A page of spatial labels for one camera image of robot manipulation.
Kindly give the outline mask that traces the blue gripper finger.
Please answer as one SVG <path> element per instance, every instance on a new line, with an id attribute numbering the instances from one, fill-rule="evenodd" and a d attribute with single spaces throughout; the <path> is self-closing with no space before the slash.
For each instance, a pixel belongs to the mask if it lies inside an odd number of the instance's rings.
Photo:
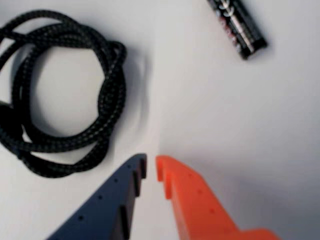
<path id="1" fill-rule="evenodd" d="M 135 154 L 50 236 L 50 240 L 128 240 L 147 155 Z"/>

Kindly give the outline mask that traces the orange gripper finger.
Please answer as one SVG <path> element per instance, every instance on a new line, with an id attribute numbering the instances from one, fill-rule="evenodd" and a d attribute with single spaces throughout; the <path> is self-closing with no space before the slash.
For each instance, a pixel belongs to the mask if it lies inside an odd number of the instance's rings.
<path id="1" fill-rule="evenodd" d="M 168 156 L 156 158 L 158 181 L 173 207 L 181 240 L 277 240 L 264 228 L 240 230 L 205 179 L 193 168 Z"/>

